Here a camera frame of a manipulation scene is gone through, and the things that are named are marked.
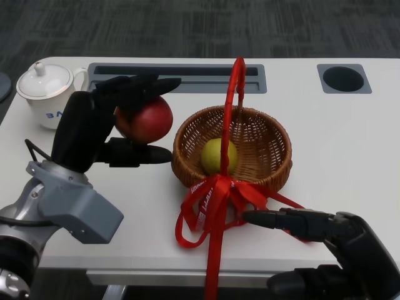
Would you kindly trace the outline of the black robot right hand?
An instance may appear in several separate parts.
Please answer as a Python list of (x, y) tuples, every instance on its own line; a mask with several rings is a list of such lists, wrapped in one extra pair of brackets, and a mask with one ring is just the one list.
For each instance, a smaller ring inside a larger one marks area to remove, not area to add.
[(290, 208), (242, 216), (248, 223), (323, 243), (338, 261), (273, 275), (266, 283), (273, 299), (399, 299), (397, 264), (363, 218)]

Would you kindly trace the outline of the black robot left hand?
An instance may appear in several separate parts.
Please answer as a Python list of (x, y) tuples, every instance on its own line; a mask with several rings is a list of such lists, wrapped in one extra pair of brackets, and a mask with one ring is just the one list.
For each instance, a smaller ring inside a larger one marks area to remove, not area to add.
[(180, 83), (179, 78), (159, 79), (157, 74), (117, 76), (96, 84), (91, 92), (72, 93), (56, 130), (52, 162), (85, 173), (117, 124), (116, 109), (137, 113)]

